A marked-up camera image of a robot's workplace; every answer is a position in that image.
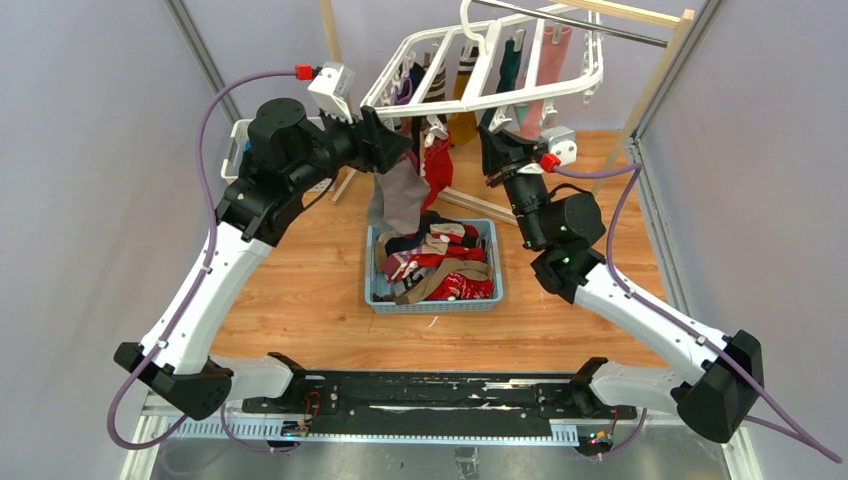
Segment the grey sock orange cuff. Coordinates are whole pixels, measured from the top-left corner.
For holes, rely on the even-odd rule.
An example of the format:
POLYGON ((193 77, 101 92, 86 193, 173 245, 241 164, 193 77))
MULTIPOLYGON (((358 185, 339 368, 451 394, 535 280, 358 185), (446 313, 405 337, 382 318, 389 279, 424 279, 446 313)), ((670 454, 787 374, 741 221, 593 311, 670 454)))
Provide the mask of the grey sock orange cuff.
POLYGON ((402 159, 386 174, 378 174, 377 183, 383 193, 385 223, 401 234, 418 231, 421 208, 430 187, 414 165, 402 159))

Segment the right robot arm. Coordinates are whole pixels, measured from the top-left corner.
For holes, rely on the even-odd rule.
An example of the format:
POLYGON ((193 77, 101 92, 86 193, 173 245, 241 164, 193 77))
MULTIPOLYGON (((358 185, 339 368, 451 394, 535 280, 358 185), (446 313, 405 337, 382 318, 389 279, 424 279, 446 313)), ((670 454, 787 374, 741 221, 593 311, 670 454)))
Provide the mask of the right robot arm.
POLYGON ((764 389, 760 341, 733 335, 674 309, 628 279, 609 254, 594 247, 610 239, 600 206, 586 190, 555 199, 543 178, 561 161, 542 140, 478 129, 482 171, 503 186, 523 238, 536 252, 531 267, 542 288, 618 325, 664 359, 667 368, 588 360, 574 376, 571 400, 594 417, 609 406, 677 415, 701 437, 729 442, 764 389))

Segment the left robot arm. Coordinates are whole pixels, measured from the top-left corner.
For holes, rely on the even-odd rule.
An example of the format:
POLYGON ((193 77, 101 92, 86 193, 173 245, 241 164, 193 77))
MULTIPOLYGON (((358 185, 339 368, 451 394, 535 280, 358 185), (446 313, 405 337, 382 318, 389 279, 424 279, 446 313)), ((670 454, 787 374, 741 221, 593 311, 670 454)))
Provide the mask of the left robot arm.
POLYGON ((299 410, 306 384, 292 362, 214 356, 211 344, 246 281, 306 207, 304 194, 344 166, 386 173, 413 146, 365 107, 352 121, 310 121, 297 100, 261 105, 247 127, 249 149, 213 210, 206 241, 163 317, 139 342, 121 344, 118 365, 186 417, 203 420, 229 401, 268 398, 299 410))

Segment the red white sock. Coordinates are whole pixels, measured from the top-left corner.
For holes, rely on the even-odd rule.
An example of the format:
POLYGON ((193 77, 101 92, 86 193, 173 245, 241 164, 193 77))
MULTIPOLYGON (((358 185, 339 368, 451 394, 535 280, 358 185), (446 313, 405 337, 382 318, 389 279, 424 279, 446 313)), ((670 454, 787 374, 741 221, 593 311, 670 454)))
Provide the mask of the red white sock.
POLYGON ((451 137, 435 138, 424 150, 421 161, 421 177, 429 186, 429 193, 421 205, 421 211, 426 211, 438 198, 438 195, 452 185, 454 167, 450 157, 451 137))

